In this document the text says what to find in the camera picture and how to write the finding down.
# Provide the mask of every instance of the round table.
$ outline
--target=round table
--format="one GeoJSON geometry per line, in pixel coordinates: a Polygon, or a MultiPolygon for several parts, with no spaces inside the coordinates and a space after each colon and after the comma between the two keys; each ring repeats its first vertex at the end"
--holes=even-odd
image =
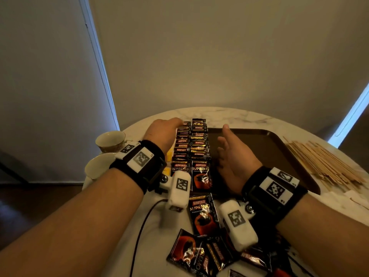
{"type": "MultiPolygon", "coordinates": [[[[353,169],[357,170],[360,175],[369,183],[369,175],[358,164],[344,153],[334,148],[326,141],[319,137],[285,121],[278,120],[273,117],[265,116],[250,111],[238,110],[233,108],[220,107],[193,107],[182,108],[156,114],[145,118],[129,126],[124,132],[127,139],[140,140],[149,125],[156,119],[170,119],[179,117],[182,120],[192,120],[192,118],[205,118],[208,127],[221,128],[225,123],[230,128],[257,128],[265,129],[277,134],[284,142],[286,137],[288,140],[317,142],[330,152],[334,153],[338,158],[347,163],[353,169]]],[[[325,186],[320,180],[314,178],[320,186],[321,193],[327,192],[325,186]]],[[[87,187],[91,180],[86,178],[83,188],[87,187]]],[[[369,190],[362,189],[363,195],[369,198],[369,190]]],[[[163,196],[154,192],[147,193],[144,196],[139,209],[131,220],[128,228],[123,234],[115,251],[110,257],[105,267],[103,276],[129,276],[133,251],[137,239],[138,232],[142,222],[154,203],[163,196]]],[[[151,213],[149,219],[142,231],[140,243],[137,249],[136,261],[133,276],[190,276],[189,273],[169,264],[166,261],[180,228],[192,232],[189,216],[187,212],[176,213],[165,210],[164,203],[160,203],[151,213]]],[[[247,277],[265,276],[265,272],[257,269],[252,265],[239,261],[229,266],[226,270],[221,271],[217,276],[228,276],[228,269],[234,269],[247,277]]]]}

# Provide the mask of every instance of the marble tabletop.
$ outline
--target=marble tabletop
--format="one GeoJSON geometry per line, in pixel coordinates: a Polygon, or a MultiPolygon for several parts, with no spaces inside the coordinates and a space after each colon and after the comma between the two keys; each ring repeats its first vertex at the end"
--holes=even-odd
{"type": "MultiPolygon", "coordinates": [[[[220,128],[227,123],[230,128],[265,129],[277,134],[284,142],[286,142],[286,140],[283,137],[286,137],[288,140],[300,141],[303,143],[307,141],[317,142],[358,171],[365,181],[369,183],[369,175],[367,172],[351,158],[328,144],[326,141],[295,125],[255,112],[220,107],[182,108],[163,112],[140,120],[126,128],[124,132],[127,135],[127,139],[140,140],[148,126],[154,120],[170,119],[172,117],[179,117],[182,120],[205,118],[208,127],[220,128]]],[[[327,189],[320,180],[314,179],[320,186],[321,193],[327,192],[327,189]]],[[[90,183],[91,180],[86,178],[83,188],[86,188],[90,183]]],[[[365,197],[369,198],[369,190],[362,189],[362,193],[365,197]]],[[[151,206],[162,198],[163,196],[153,192],[147,193],[144,196],[144,200],[139,209],[122,236],[114,253],[110,257],[103,276],[115,277],[129,275],[133,250],[141,224],[151,206]]],[[[137,249],[133,272],[134,276],[189,276],[188,273],[166,262],[166,257],[175,242],[179,229],[183,228],[191,232],[190,219],[187,212],[179,214],[173,211],[164,210],[163,207],[164,204],[156,207],[145,224],[137,249]]],[[[241,261],[231,265],[229,268],[238,270],[247,277],[265,276],[264,271],[241,261]]],[[[217,276],[228,276],[228,270],[221,271],[217,276]]]]}

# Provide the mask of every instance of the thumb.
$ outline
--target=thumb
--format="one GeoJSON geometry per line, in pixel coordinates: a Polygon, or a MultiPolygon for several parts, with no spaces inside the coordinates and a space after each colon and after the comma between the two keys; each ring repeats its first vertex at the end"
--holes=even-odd
{"type": "Polygon", "coordinates": [[[168,123],[173,126],[174,128],[178,128],[180,127],[181,125],[183,125],[183,120],[181,120],[180,118],[178,117],[173,117],[171,118],[170,120],[168,120],[168,123]]]}
{"type": "Polygon", "coordinates": [[[228,124],[223,125],[222,132],[230,148],[234,148],[240,141],[240,139],[230,130],[228,124]]]}

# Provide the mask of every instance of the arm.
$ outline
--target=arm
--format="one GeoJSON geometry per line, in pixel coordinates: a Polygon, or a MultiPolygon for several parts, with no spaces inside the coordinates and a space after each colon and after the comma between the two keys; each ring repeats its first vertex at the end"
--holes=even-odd
{"type": "MultiPolygon", "coordinates": [[[[218,140],[218,171],[240,194],[247,179],[262,164],[227,125],[218,140]]],[[[324,276],[367,276],[369,228],[305,195],[276,226],[305,261],[324,276]]]]}
{"type": "MultiPolygon", "coordinates": [[[[144,139],[164,154],[182,120],[157,120],[144,139]]],[[[141,188],[112,168],[0,252],[0,276],[96,276],[142,199],[141,188]]]]}

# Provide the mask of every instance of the pile of wooden sticks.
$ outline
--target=pile of wooden sticks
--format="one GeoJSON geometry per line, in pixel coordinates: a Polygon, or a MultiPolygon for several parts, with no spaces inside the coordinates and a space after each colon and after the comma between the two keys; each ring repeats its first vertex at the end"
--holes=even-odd
{"type": "Polygon", "coordinates": [[[343,191],[352,189],[360,193],[364,179],[334,154],[310,141],[307,144],[288,140],[287,142],[286,146],[304,168],[321,179],[329,191],[332,186],[337,186],[343,191]]]}

